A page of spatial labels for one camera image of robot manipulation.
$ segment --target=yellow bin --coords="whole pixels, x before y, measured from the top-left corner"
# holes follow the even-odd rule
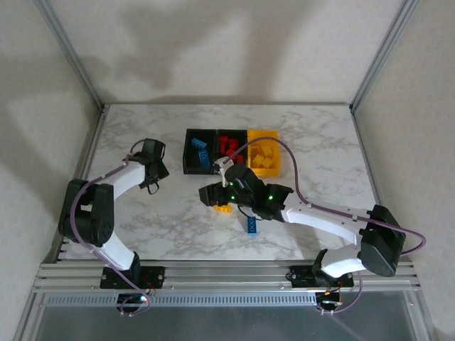
[[[278,139],[276,130],[249,130],[248,141],[258,137],[274,137]],[[279,153],[278,142],[272,140],[262,140],[248,146],[248,167],[257,176],[272,177],[279,176],[281,155]]]

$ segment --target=blue lego brick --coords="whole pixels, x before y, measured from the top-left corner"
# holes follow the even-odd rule
[[[208,159],[207,151],[199,151],[200,165],[204,168],[210,168],[210,161]]]
[[[198,140],[198,139],[194,138],[194,139],[191,140],[191,145],[194,148],[199,149],[200,151],[202,151],[207,146],[207,143],[206,142],[202,142],[201,140]]]
[[[247,218],[247,228],[248,228],[248,234],[250,236],[256,235],[257,229],[256,229],[256,218],[255,217]]]

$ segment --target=white marble surface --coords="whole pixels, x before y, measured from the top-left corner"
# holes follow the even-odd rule
[[[119,164],[137,140],[166,144],[170,176],[156,195],[133,188],[115,202],[115,231],[142,259],[313,259],[321,248],[344,241],[313,228],[258,222],[247,236],[245,217],[216,212],[200,202],[198,189],[219,181],[215,175],[184,175],[187,128],[278,130],[299,164],[301,190],[340,205],[370,209],[375,204],[348,108],[291,105],[113,105],[109,110],[90,178]],[[282,150],[279,178],[264,179],[294,187],[290,157]],[[80,245],[63,245],[61,259],[91,255]]]

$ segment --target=white wall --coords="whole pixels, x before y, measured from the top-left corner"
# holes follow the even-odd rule
[[[402,0],[52,1],[105,102],[349,102]]]
[[[358,113],[385,204],[427,236],[412,258],[441,340],[455,340],[454,18],[454,0],[421,0]]]
[[[31,1],[2,0],[0,32],[0,340],[11,340],[96,111]]]

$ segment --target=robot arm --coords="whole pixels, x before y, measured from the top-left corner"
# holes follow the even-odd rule
[[[223,173],[225,187],[223,183],[214,183],[199,190],[200,199],[205,205],[232,203],[250,207],[262,219],[308,225],[336,234],[350,243],[340,249],[324,249],[320,252],[313,270],[316,281],[330,283],[343,274],[363,269],[381,276],[395,275],[405,235],[357,219],[367,217],[397,225],[385,207],[376,205],[372,211],[367,211],[317,203],[349,215],[342,217],[312,207],[316,201],[306,205],[291,188],[265,185],[242,164],[230,166]]]
[[[128,189],[139,186],[149,190],[158,187],[158,181],[169,175],[163,157],[165,145],[145,139],[142,150],[129,157],[123,169],[91,185],[77,203],[75,219],[77,231],[92,250],[101,254],[110,266],[125,272],[135,281],[139,256],[128,249],[114,233],[114,201]],[[73,179],[68,184],[58,224],[61,235],[78,242],[70,226],[70,208],[86,180]]]

